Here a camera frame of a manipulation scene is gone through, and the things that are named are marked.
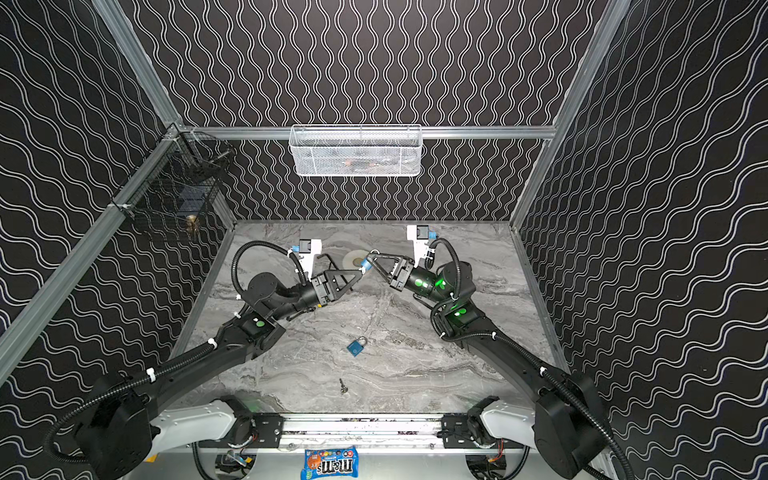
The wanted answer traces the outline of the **large blue padlock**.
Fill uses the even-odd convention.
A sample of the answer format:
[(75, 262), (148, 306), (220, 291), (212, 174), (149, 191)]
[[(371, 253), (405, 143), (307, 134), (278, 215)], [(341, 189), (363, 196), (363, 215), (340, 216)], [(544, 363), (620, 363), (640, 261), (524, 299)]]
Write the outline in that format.
[(353, 356), (357, 357), (365, 348), (368, 343), (368, 339), (364, 336), (360, 336), (347, 345), (347, 351)]

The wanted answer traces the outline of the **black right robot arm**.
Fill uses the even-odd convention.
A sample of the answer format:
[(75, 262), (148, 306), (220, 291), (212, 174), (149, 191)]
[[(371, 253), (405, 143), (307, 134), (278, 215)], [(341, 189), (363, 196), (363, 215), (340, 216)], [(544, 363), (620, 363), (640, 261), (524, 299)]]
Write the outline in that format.
[(427, 250), (433, 252), (439, 245), (451, 259), (437, 270), (431, 268), (430, 260), (420, 266), (410, 257), (378, 250), (367, 254), (363, 267), (376, 270), (395, 290), (431, 300), (429, 319), (439, 338), (481, 358), (528, 397), (533, 418), (527, 433), (505, 433), (501, 423), (493, 421), (481, 423), (484, 431), (494, 439), (536, 449), (565, 479), (582, 471), (595, 475), (591, 462), (605, 449), (614, 454), (624, 478), (634, 478), (593, 380), (565, 372), (507, 336), (473, 301), (476, 286), (471, 265), (460, 260), (445, 238), (432, 241)]

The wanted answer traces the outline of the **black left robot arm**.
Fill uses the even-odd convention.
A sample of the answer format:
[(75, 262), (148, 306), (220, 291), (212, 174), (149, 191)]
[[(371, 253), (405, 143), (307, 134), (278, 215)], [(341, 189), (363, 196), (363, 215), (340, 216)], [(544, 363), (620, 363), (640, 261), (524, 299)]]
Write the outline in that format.
[(117, 479), (136, 468), (161, 437), (155, 421), (178, 398), (211, 378), (271, 349), (285, 329), (281, 321), (310, 313), (339, 300), (362, 279), (370, 264), (336, 267), (308, 276), (297, 253), (285, 256), (298, 282), (284, 285), (275, 274), (261, 272), (246, 285), (238, 277), (244, 253), (252, 248), (278, 251), (274, 243), (249, 241), (233, 256), (231, 281), (243, 307), (215, 335), (193, 349), (133, 375), (106, 375), (87, 399), (61, 415), (44, 436), (43, 451), (66, 464), (87, 464), (100, 479)]

